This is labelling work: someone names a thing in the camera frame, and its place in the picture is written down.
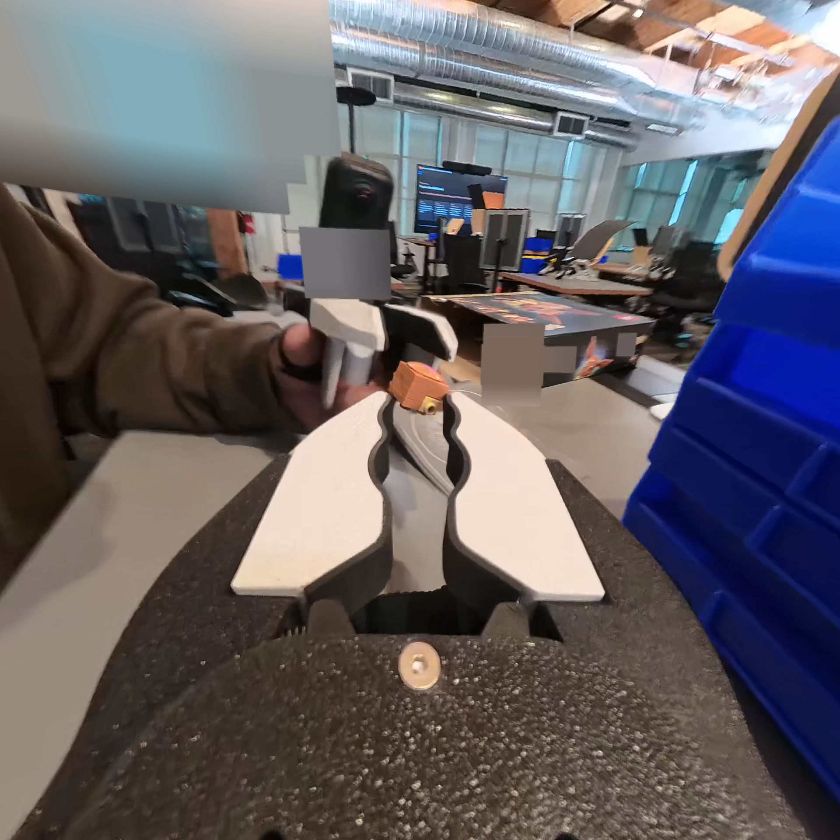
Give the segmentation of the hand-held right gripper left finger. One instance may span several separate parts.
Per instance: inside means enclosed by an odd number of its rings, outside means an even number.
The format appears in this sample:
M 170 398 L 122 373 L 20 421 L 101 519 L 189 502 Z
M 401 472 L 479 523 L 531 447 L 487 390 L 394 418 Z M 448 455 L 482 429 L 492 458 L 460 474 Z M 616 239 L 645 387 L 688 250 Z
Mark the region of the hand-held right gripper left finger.
M 376 392 L 294 448 L 231 581 L 237 595 L 372 600 L 393 567 L 393 398 Z

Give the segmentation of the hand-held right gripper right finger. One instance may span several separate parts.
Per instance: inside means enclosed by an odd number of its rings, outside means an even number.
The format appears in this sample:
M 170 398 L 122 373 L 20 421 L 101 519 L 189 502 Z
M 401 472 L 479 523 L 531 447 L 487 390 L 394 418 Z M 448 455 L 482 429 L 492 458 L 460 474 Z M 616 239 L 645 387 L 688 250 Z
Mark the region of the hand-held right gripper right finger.
M 468 605 L 598 603 L 605 587 L 536 446 L 465 393 L 443 411 L 443 573 Z

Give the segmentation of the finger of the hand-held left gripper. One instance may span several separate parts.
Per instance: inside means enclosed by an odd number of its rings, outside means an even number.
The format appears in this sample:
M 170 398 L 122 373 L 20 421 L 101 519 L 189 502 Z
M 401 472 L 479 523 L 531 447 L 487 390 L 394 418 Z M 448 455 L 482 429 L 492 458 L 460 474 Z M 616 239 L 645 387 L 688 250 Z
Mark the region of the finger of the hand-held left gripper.
M 388 303 L 386 346 L 398 361 L 441 364 L 456 361 L 459 342 L 442 314 Z
M 382 308 L 351 299 L 312 298 L 309 318 L 327 340 L 322 361 L 322 406 L 331 410 L 340 383 L 367 385 L 375 356 L 385 349 Z

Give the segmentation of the small orange brick assembly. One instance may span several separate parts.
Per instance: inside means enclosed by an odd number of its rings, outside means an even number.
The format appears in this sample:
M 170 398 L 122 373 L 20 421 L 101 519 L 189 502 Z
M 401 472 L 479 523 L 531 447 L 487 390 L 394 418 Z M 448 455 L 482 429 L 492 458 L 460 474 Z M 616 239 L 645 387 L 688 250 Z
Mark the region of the small orange brick assembly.
M 433 416 L 442 409 L 444 399 L 450 393 L 450 386 L 446 379 L 428 364 L 401 361 L 387 390 L 408 412 Z

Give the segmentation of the person's left forearm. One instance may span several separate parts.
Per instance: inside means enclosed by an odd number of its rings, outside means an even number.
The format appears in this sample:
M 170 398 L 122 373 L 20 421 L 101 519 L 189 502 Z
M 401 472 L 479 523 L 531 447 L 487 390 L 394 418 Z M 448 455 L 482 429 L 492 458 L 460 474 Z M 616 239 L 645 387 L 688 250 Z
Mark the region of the person's left forearm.
M 1 192 L 2 583 L 71 493 L 67 438 L 244 434 L 319 406 L 317 336 L 164 301 Z

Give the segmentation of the grey desk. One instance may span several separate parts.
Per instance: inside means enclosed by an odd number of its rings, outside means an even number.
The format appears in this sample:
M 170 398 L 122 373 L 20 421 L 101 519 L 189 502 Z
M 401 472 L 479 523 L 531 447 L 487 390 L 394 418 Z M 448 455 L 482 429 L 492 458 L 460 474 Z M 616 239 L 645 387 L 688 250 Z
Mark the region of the grey desk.
M 683 372 L 643 359 L 496 410 L 616 517 Z M 107 448 L 1 601 L 1 836 L 52 780 L 131 616 L 182 546 L 288 443 L 126 433 Z

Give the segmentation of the person's left hand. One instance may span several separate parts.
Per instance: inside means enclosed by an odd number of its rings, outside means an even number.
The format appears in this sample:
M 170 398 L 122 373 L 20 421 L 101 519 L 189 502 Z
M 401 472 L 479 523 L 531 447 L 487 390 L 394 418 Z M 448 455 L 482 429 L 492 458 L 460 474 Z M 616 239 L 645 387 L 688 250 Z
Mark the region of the person's left hand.
M 376 359 L 373 379 L 363 385 L 352 385 L 340 380 L 332 406 L 325 408 L 322 402 L 321 377 L 326 346 L 325 337 L 308 322 L 290 325 L 280 337 L 280 361 L 275 365 L 279 399 L 308 432 L 367 396 L 382 392 L 387 385 L 382 361 Z

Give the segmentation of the black computer monitor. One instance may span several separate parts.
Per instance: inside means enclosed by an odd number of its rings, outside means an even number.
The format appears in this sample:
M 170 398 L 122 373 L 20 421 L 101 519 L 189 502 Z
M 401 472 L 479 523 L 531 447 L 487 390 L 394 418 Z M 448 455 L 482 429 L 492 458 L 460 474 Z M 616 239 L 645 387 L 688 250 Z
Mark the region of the black computer monitor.
M 490 195 L 491 208 L 504 207 L 508 181 L 504 175 L 480 175 L 417 165 L 413 232 L 419 235 L 435 234 L 440 218 L 447 221 L 459 218 L 470 224 L 473 209 L 470 190 L 474 186 L 479 186 L 483 194 Z

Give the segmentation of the colourful printed toy box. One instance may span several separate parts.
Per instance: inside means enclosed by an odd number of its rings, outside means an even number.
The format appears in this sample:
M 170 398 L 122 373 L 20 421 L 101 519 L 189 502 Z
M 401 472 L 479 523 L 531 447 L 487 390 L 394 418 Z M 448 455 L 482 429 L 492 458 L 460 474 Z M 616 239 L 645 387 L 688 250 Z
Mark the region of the colourful printed toy box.
M 458 357 L 483 364 L 487 328 L 539 326 L 548 369 L 542 386 L 634 368 L 655 320 L 537 291 L 435 296 L 427 300 L 455 329 Z

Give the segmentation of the black board with wooden edge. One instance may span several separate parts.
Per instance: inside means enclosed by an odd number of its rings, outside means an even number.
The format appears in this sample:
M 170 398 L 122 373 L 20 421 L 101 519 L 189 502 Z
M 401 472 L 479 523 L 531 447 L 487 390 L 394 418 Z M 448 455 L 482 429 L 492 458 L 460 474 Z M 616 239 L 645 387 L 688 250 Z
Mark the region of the black board with wooden edge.
M 732 234 L 721 247 L 717 271 L 729 281 L 743 250 L 771 214 L 803 167 L 826 127 L 839 115 L 839 69 L 832 70 L 809 95 L 747 201 Z

